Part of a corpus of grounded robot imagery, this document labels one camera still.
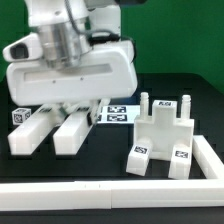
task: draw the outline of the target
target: green wall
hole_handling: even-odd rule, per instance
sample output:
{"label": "green wall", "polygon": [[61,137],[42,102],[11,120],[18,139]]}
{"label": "green wall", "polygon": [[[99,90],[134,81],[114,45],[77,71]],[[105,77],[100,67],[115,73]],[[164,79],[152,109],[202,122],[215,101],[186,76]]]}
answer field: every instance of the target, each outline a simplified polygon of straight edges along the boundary
{"label": "green wall", "polygon": [[[0,1],[0,51],[29,32],[23,0]],[[196,73],[224,93],[224,1],[148,0],[122,9],[138,73]],[[0,57],[0,75],[7,64]]]}

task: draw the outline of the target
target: white cube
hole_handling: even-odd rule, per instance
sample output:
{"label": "white cube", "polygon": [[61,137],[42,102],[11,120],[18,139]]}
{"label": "white cube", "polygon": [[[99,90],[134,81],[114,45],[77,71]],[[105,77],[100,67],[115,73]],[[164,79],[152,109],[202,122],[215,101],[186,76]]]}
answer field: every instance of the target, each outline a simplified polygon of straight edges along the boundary
{"label": "white cube", "polygon": [[21,125],[31,116],[31,109],[18,108],[12,112],[12,121],[14,125]]}
{"label": "white cube", "polygon": [[174,145],[170,161],[169,178],[187,180],[191,168],[192,149],[183,144]]}
{"label": "white cube", "polygon": [[128,155],[126,172],[144,176],[151,150],[145,145],[136,145],[132,147]]}

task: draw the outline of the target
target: black table surface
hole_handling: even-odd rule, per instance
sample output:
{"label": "black table surface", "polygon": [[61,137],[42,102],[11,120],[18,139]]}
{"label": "black table surface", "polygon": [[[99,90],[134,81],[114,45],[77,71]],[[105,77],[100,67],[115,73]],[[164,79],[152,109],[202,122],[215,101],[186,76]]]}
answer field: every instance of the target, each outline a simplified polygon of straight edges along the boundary
{"label": "black table surface", "polygon": [[[195,135],[204,135],[221,160],[224,159],[224,95],[195,74],[139,74],[138,88],[128,99],[113,100],[113,105],[138,105],[140,93],[158,100],[178,101],[192,98],[191,118]],[[94,126],[76,156],[56,156],[52,136],[31,156],[11,156],[7,135],[15,127],[7,83],[0,83],[0,183],[59,182],[78,180],[168,179],[169,162],[152,160],[145,177],[125,172],[133,143],[133,125],[98,124]],[[205,178],[193,158],[190,179]],[[0,212],[0,223],[224,223],[223,207],[205,208],[133,208],[111,210]]]}

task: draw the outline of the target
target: white block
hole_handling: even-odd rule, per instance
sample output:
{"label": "white block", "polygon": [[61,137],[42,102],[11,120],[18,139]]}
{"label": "white block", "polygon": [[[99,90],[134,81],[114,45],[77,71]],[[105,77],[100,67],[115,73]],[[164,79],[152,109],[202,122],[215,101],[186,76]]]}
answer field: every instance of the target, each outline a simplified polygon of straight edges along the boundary
{"label": "white block", "polygon": [[126,172],[144,176],[151,149],[146,145],[134,144],[129,155]]}
{"label": "white block", "polygon": [[1,184],[0,211],[110,209],[108,182]]}
{"label": "white block", "polygon": [[224,206],[224,180],[0,184],[0,211]]}
{"label": "white block", "polygon": [[53,108],[43,105],[8,136],[11,154],[31,155],[54,126]]}
{"label": "white block", "polygon": [[207,179],[224,179],[224,165],[204,136],[194,136],[193,155]]}
{"label": "white block", "polygon": [[12,111],[13,125],[21,125],[31,116],[31,109],[18,108]]}
{"label": "white block", "polygon": [[192,149],[183,144],[175,145],[170,161],[169,178],[184,180],[189,178]]}
{"label": "white block", "polygon": [[112,208],[224,206],[224,180],[112,182]]}
{"label": "white block", "polygon": [[69,116],[54,134],[57,155],[75,155],[92,128],[87,121],[88,112],[78,111]]}

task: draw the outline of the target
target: white peg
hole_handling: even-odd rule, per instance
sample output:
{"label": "white peg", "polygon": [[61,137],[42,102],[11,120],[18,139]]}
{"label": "white peg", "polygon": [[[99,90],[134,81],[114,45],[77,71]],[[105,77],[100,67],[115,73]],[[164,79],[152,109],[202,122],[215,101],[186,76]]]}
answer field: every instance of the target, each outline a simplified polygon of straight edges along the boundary
{"label": "white peg", "polygon": [[149,114],[149,94],[146,92],[141,93],[140,101],[140,117],[145,120]]}
{"label": "white peg", "polygon": [[191,112],[191,96],[183,95],[181,105],[181,119],[189,119]]}

